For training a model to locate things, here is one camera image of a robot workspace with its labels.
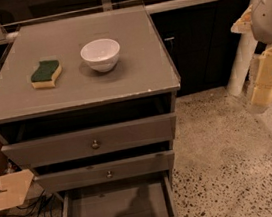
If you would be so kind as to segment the white ceramic bowl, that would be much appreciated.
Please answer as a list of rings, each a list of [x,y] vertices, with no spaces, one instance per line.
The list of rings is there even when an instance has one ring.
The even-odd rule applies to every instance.
[[[119,59],[120,44],[112,39],[95,39],[81,49],[81,58],[86,65],[102,73],[113,69]]]

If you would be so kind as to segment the grey top drawer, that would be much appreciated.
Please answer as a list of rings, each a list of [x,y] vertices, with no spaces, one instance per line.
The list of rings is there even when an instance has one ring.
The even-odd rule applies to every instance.
[[[172,140],[174,113],[9,144],[1,149],[20,166],[61,163]]]

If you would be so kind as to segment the grey drawer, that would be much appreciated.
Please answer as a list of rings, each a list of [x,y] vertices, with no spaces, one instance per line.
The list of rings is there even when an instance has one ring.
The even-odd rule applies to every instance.
[[[63,217],[178,217],[165,172],[70,190]]]
[[[174,113],[9,144],[1,149],[20,166],[61,163],[172,140]]]
[[[172,169],[174,154],[172,150],[168,150],[167,152],[125,158],[110,163],[40,175],[35,178],[35,181],[47,192],[77,189],[78,187],[97,185],[98,183],[112,182]]]

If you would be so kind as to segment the white diagonal pole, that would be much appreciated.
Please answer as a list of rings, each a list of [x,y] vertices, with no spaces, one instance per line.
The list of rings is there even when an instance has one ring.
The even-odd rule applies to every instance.
[[[231,74],[227,85],[227,91],[232,96],[242,93],[244,81],[249,70],[251,59],[253,58],[258,41],[254,39],[252,33],[242,34],[237,46],[236,57],[231,68]]]

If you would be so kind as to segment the green and yellow sponge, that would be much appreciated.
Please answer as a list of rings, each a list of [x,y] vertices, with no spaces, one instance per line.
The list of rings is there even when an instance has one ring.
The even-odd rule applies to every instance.
[[[56,79],[61,72],[62,67],[58,60],[41,61],[39,67],[31,76],[31,84],[35,89],[55,88]]]

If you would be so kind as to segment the grey middle drawer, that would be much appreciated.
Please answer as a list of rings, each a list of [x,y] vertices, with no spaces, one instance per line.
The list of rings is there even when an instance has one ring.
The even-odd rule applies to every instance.
[[[35,181],[47,192],[77,189],[78,187],[97,185],[98,183],[112,182],[172,169],[174,154],[172,150],[168,150],[167,152],[125,158],[110,163],[40,175],[35,178]]]

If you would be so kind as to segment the grey bottom drawer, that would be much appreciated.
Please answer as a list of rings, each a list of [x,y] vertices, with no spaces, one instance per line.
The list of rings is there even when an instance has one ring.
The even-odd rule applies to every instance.
[[[70,190],[63,217],[178,217],[165,172]]]

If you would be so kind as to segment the grey wooden drawer cabinet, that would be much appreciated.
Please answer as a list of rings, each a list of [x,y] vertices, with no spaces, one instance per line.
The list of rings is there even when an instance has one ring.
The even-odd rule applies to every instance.
[[[81,58],[83,46],[102,38],[117,41],[121,49],[118,62],[105,73]],[[56,87],[35,89],[31,76],[47,60],[62,67]],[[179,88],[180,77],[147,13],[123,13],[66,34],[30,31],[15,39],[0,70],[0,141],[5,146],[175,114]],[[173,140],[39,167],[16,165],[36,178],[167,152]]]

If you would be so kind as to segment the dark low cabinet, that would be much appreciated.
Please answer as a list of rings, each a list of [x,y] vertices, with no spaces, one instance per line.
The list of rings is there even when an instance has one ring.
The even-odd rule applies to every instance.
[[[250,0],[217,0],[152,15],[181,76],[179,96],[226,86],[241,35],[232,24]]]

